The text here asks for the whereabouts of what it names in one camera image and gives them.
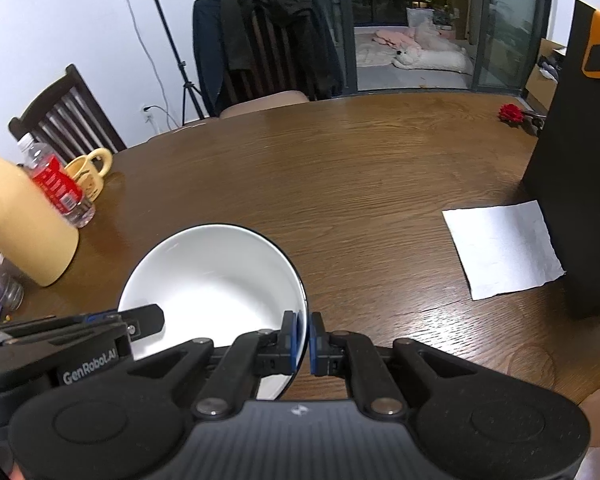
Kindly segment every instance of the metal bolt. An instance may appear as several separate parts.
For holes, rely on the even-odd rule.
[[[393,415],[400,412],[402,403],[392,397],[378,397],[371,403],[371,409],[380,415]]]
[[[224,399],[207,397],[197,403],[196,409],[203,415],[222,415],[229,409],[229,405]]]

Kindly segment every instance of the red bottle label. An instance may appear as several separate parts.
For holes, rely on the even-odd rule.
[[[35,170],[32,170],[31,179],[63,215],[71,211],[82,200],[84,192],[64,172],[64,168],[55,155],[49,155]]]

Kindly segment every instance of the gray ribbed panel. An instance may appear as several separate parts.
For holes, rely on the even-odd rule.
[[[148,480],[448,480],[406,429],[363,416],[352,400],[248,401],[204,422]]]

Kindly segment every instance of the light stand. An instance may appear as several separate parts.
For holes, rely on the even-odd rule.
[[[164,27],[164,31],[167,34],[167,39],[169,40],[169,44],[171,45],[171,49],[173,50],[173,55],[176,58],[176,63],[178,64],[178,68],[180,69],[180,74],[182,74],[182,79],[184,81],[184,85],[182,86],[182,124],[184,124],[186,92],[189,92],[189,97],[191,98],[193,105],[196,107],[198,117],[200,118],[200,120],[202,120],[205,118],[205,115],[202,113],[202,109],[200,108],[198,101],[196,101],[196,95],[193,93],[194,89],[198,89],[195,88],[195,86],[193,86],[193,83],[190,81],[189,76],[187,75],[187,71],[185,70],[185,66],[187,64],[180,58],[180,54],[178,54],[178,49],[176,48],[176,44],[173,42],[173,36],[171,35],[171,31],[169,30],[167,19],[164,17],[164,12],[162,12],[160,0],[154,0],[154,2],[155,8],[158,9],[158,14],[160,15],[160,20],[162,22],[162,26]]]

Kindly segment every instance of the red flower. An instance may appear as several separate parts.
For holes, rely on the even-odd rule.
[[[522,110],[516,105],[508,104],[502,105],[500,112],[498,113],[498,118],[505,123],[522,124],[525,116],[522,113]]]

